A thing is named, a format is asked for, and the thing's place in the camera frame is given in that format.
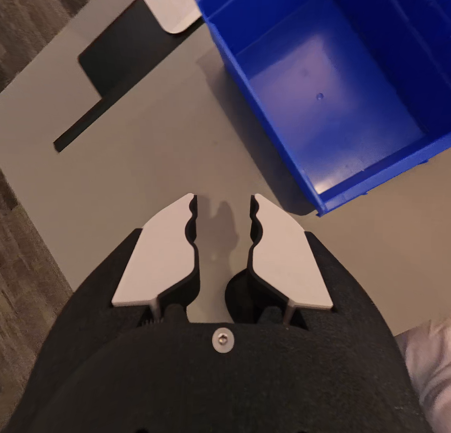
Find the blue plastic bin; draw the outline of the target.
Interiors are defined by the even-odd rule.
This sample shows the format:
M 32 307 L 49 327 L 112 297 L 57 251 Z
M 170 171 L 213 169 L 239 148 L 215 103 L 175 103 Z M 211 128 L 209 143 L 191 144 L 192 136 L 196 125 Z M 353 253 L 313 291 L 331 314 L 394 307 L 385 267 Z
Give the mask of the blue plastic bin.
M 195 0 L 319 216 L 450 148 L 450 0 Z

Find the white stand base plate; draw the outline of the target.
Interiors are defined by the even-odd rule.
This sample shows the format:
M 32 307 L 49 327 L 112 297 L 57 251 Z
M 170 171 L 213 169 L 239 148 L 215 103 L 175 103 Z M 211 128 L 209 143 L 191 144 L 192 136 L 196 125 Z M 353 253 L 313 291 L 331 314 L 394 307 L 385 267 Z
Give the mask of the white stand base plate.
M 187 30 L 200 17 L 195 0 L 144 0 L 161 28 L 172 35 Z

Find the person's light clothing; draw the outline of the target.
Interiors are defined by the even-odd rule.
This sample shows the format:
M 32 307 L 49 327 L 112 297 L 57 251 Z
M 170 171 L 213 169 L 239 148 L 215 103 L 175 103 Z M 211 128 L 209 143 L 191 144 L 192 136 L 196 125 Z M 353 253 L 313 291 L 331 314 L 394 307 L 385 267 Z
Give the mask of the person's light clothing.
M 428 321 L 395 337 L 434 432 L 451 431 L 451 319 Z

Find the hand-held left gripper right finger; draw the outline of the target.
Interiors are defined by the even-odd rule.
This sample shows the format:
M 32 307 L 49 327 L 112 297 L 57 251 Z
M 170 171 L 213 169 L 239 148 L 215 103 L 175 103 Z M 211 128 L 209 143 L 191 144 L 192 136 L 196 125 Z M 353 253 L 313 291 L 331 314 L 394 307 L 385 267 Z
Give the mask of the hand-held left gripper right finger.
M 248 288 L 256 306 L 278 307 L 285 325 L 301 309 L 331 311 L 333 301 L 303 227 L 256 193 L 250 200 Z

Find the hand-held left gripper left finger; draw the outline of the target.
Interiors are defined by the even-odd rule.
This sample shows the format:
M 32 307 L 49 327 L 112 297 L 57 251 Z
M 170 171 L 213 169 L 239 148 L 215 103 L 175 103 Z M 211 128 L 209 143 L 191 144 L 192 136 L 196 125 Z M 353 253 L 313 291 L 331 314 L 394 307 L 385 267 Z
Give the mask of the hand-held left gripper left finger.
M 163 316 L 171 304 L 186 310 L 200 291 L 197 216 L 197 196 L 188 193 L 146 222 L 112 297 L 114 307 L 148 306 L 152 316 Z

